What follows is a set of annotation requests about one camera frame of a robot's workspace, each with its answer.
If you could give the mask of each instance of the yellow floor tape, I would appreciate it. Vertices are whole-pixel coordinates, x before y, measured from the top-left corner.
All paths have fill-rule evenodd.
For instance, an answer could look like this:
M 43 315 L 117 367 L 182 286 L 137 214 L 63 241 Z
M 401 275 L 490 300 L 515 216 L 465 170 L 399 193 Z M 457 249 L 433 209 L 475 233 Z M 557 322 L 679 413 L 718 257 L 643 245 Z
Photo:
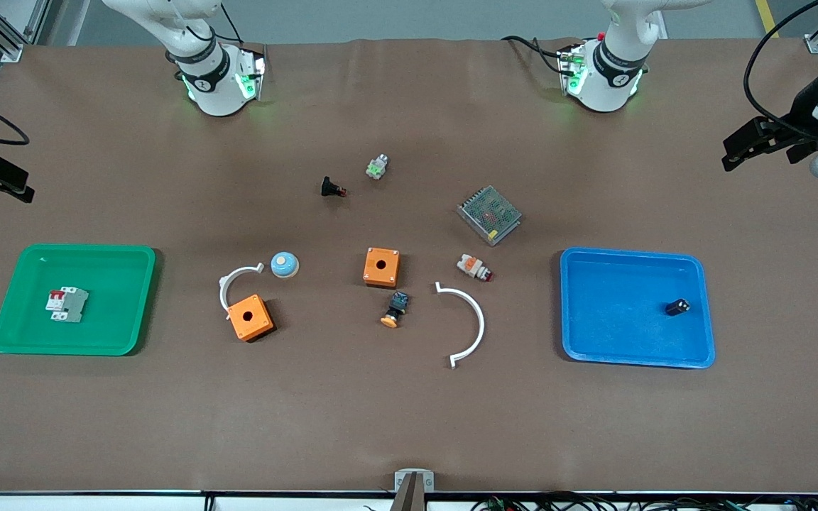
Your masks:
M 770 30 L 775 28 L 775 18 L 772 17 L 772 9 L 769 9 L 768 0 L 756 0 L 756 9 L 759 10 L 759 17 L 763 20 L 765 32 L 769 33 Z M 773 35 L 773 38 L 778 38 L 777 32 Z

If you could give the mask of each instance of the tray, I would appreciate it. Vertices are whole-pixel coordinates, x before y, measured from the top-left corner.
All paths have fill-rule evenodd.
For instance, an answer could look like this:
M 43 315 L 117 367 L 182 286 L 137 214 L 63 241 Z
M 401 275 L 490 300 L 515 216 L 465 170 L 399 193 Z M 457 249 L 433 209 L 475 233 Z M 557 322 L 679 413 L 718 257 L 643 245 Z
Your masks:
M 0 310 L 0 353 L 122 356 L 138 342 L 156 255 L 149 246 L 32 245 Z M 88 291 L 79 323 L 53 321 L 49 290 Z
M 665 305 L 678 298 L 690 310 L 668 316 Z M 568 248 L 561 318 L 574 360 L 692 369 L 715 360 L 705 275 L 690 255 Z

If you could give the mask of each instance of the white curved handle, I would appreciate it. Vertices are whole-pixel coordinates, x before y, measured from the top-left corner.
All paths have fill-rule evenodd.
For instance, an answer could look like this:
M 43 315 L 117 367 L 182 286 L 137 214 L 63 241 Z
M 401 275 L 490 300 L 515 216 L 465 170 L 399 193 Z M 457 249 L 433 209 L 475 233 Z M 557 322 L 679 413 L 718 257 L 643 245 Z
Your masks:
M 234 280 L 250 272 L 255 272 L 258 274 L 260 272 L 263 272 L 263 263 L 258 263 L 257 266 L 242 266 L 237 270 L 233 270 L 231 274 L 220 277 L 220 305 L 223 305 L 224 311 L 229 310 L 229 302 L 227 301 L 227 293 L 229 292 L 229 286 Z
M 475 348 L 481 343 L 481 337 L 484 337 L 484 314 L 481 313 L 481 307 L 479 306 L 478 302 L 474 300 L 473 297 L 470 297 L 467 293 L 460 291 L 459 289 L 452 289 L 450 287 L 441 287 L 441 282 L 435 282 L 435 289 L 437 290 L 438 294 L 441 293 L 449 293 L 451 295 L 457 295 L 460 298 L 463 298 L 467 301 L 468 304 L 471 305 L 471 308 L 475 311 L 475 316 L 478 317 L 478 336 L 475 337 L 475 342 L 471 344 L 471 346 L 467 347 L 460 353 L 455 353 L 454 355 L 450 356 L 450 368 L 455 369 L 457 368 L 457 362 L 463 360 L 465 357 L 470 356 L 471 352 L 475 351 Z

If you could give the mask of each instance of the blue button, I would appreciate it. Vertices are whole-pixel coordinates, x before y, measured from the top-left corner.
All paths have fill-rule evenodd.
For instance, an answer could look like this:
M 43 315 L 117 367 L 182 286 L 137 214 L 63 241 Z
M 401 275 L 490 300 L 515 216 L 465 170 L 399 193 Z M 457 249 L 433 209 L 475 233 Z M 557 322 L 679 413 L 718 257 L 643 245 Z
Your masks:
M 270 271 L 279 278 L 291 278 L 298 273 L 298 259 L 289 252 L 277 253 L 270 261 Z

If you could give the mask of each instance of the white and orange connector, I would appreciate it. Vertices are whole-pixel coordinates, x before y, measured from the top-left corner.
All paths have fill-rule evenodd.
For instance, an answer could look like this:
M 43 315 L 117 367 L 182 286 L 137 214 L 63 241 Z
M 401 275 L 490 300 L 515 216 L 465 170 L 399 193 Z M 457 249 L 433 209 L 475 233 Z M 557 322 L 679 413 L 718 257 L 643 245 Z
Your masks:
M 464 253 L 463 258 L 460 258 L 460 261 L 457 263 L 457 268 L 464 274 L 471 276 L 471 278 L 477 278 L 482 282 L 490 282 L 491 276 L 493 276 L 493 273 L 484 267 L 484 263 L 481 262 L 481 259 L 473 258 L 473 256 L 468 255 L 468 253 Z

